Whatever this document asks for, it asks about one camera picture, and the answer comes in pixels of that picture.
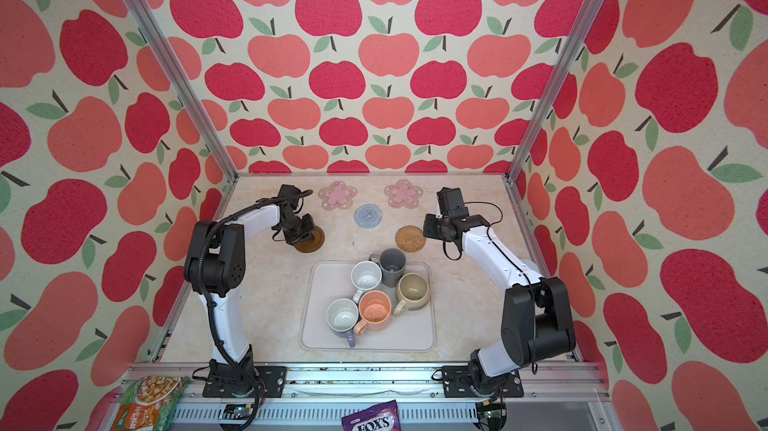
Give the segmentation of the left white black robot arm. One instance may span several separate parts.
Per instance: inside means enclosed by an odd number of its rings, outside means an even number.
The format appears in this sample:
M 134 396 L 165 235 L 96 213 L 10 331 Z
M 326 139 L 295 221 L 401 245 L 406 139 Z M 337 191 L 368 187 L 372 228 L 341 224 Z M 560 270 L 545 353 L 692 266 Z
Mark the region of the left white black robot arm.
M 290 184 L 275 197 L 216 221 L 201 220 L 193 234 L 184 264 L 184 279 L 200 295 L 213 340 L 205 397 L 253 398 L 266 396 L 254 365 L 252 346 L 245 336 L 238 287 L 246 272 L 246 241 L 272 230 L 290 246 L 309 243 L 316 229 L 312 216 L 302 214 L 310 190 Z

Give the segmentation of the brown round wooden coaster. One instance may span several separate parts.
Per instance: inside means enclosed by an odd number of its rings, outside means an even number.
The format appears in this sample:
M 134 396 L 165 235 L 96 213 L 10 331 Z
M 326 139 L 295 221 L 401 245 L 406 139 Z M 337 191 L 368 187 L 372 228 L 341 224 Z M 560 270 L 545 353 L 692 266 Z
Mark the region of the brown round wooden coaster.
M 301 253 L 313 253 L 318 251 L 325 242 L 325 233 L 320 227 L 315 227 L 310 233 L 308 241 L 295 245 L 295 249 Z

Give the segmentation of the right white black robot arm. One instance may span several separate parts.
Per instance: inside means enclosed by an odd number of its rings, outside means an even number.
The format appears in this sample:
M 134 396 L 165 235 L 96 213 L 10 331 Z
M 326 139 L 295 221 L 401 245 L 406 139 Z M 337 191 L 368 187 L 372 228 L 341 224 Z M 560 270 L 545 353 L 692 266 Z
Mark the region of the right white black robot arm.
M 423 235 L 457 246 L 504 292 L 500 338 L 470 355 L 472 391 L 497 397 L 512 374 L 571 352 L 576 346 L 568 290 L 557 277 L 546 278 L 504 245 L 480 215 L 451 218 L 428 214 Z

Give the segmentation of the pink flower coaster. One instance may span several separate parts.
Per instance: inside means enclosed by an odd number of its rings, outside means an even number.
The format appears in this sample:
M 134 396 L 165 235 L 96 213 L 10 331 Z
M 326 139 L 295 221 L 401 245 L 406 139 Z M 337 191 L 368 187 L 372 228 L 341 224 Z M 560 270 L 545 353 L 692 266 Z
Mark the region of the pink flower coaster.
M 318 191 L 321 207 L 326 211 L 350 208 L 356 195 L 357 189 L 354 186 L 348 186 L 339 180 Z
M 400 179 L 395 184 L 387 185 L 384 194 L 388 198 L 391 208 L 415 209 L 419 206 L 419 199 L 423 195 L 420 186 L 413 185 L 407 179 Z

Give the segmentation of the tan round rattan coaster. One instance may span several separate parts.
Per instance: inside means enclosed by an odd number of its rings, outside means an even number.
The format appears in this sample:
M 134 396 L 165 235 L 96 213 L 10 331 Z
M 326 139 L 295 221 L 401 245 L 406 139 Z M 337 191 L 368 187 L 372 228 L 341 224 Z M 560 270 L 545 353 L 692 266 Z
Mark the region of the tan round rattan coaster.
M 395 233 L 397 247 L 408 253 L 418 252 L 426 245 L 426 237 L 421 228 L 414 225 L 401 227 Z

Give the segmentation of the grey round woven coaster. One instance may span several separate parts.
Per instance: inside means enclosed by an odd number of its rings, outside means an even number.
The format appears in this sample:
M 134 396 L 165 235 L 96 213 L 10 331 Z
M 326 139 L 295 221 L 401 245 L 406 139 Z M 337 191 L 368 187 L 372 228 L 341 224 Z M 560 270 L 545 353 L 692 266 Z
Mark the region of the grey round woven coaster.
M 383 219 L 382 210 L 375 204 L 363 204 L 355 210 L 354 221 L 364 229 L 377 227 Z

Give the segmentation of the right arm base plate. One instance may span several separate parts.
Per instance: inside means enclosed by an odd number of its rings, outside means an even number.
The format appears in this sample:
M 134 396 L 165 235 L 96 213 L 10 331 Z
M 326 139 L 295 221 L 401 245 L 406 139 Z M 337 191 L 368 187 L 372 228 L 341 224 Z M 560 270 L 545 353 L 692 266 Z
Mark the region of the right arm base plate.
M 472 376 L 467 365 L 461 366 L 443 366 L 438 368 L 432 375 L 432 379 L 439 381 L 443 386 L 443 393 L 446 398 L 478 398 L 478 399 L 496 399 L 504 398 L 522 398 L 525 395 L 522 386 L 522 380 L 518 371 L 513 371 L 503 375 L 504 383 L 491 391 L 480 393 L 473 386 Z

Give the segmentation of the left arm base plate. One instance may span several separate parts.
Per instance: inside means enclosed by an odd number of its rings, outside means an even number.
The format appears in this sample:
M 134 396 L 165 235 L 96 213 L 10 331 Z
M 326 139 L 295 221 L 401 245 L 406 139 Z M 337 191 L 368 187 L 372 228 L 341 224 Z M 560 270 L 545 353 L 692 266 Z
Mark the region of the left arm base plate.
M 230 365 L 213 362 L 202 395 L 205 398 L 254 399 L 256 391 L 259 391 L 259 398 L 282 396 L 287 374 L 285 366 L 255 366 L 252 371 L 259 387 L 249 378 L 242 377 Z

